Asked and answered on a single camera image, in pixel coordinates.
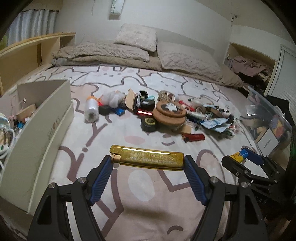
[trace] wooden shelf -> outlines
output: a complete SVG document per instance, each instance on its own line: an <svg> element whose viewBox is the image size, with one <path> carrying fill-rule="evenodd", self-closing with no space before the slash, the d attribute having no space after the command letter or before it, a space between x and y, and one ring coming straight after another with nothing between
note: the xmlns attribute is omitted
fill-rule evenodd
<svg viewBox="0 0 296 241"><path fill-rule="evenodd" d="M14 43L0 51L0 94L3 95L20 79L41 66L49 66L51 53L74 44L76 33L37 36Z"/></svg>

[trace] clear plastic bin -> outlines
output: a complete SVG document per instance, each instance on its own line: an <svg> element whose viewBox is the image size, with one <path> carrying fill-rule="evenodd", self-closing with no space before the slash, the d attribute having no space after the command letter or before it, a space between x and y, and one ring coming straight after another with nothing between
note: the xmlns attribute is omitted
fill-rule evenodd
<svg viewBox="0 0 296 241"><path fill-rule="evenodd" d="M248 104L241 120L264 156L285 149L291 142L292 126L281 110L249 87Z"/></svg>

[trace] white fluffy cushion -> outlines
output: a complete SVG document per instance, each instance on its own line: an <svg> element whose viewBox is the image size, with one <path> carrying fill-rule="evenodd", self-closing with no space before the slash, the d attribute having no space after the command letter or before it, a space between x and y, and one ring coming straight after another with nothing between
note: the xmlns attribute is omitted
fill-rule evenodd
<svg viewBox="0 0 296 241"><path fill-rule="evenodd" d="M204 50L180 44L159 42L157 53L163 69L199 74L218 82L222 79L219 65Z"/></svg>
<svg viewBox="0 0 296 241"><path fill-rule="evenodd" d="M156 51L156 31L137 24L125 23L121 26L115 44L135 46L148 51Z"/></svg>

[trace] mattress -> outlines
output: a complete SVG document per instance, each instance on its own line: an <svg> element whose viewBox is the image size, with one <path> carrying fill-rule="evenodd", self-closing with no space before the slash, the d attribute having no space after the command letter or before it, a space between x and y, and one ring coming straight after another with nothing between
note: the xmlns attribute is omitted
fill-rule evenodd
<svg viewBox="0 0 296 241"><path fill-rule="evenodd" d="M112 145L183 152L191 155L198 166L210 176L236 184L237 178L222 167L225 155L248 147L259 152L254 140L242 124L234 137L221 138L204 132L204 141L185 143L180 134L162 127L146 133L141 120L131 112L122 116L100 116L96 123L85 123L84 106L88 96L99 98L103 93L119 90L127 93L146 90L156 98L158 92L167 90L181 99L200 97L205 102L229 110L235 117L239 110L227 94L214 83L203 82L173 73L120 66L62 66L53 67L33 76L30 81L70 79L75 117L65 135L51 173L50 182L71 184L85 177L97 167ZM250 161L247 166L253 174L265 176ZM108 240L190 240L205 207L198 202L184 172L134 168L114 164L114 170L102 198L93 207L95 219L103 236ZM74 240L80 240L75 225L73 209L67 204ZM217 239L223 235L229 203L225 203Z"/></svg>

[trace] pillowcase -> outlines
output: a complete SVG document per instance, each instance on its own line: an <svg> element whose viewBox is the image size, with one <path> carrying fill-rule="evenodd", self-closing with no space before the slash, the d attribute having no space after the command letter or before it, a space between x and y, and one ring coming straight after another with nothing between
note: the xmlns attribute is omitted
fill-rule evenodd
<svg viewBox="0 0 296 241"><path fill-rule="evenodd" d="M224 64L221 65L221 73L223 75L223 78L221 80L221 83L223 85L236 88L242 87L244 82L241 80L241 78Z"/></svg>
<svg viewBox="0 0 296 241"><path fill-rule="evenodd" d="M147 51L156 51L157 34L154 29L137 24L125 23L121 26L115 44L138 47Z"/></svg>
<svg viewBox="0 0 296 241"><path fill-rule="evenodd" d="M199 74L218 82L222 79L219 65L204 50L181 44L159 42L157 53L163 69Z"/></svg>

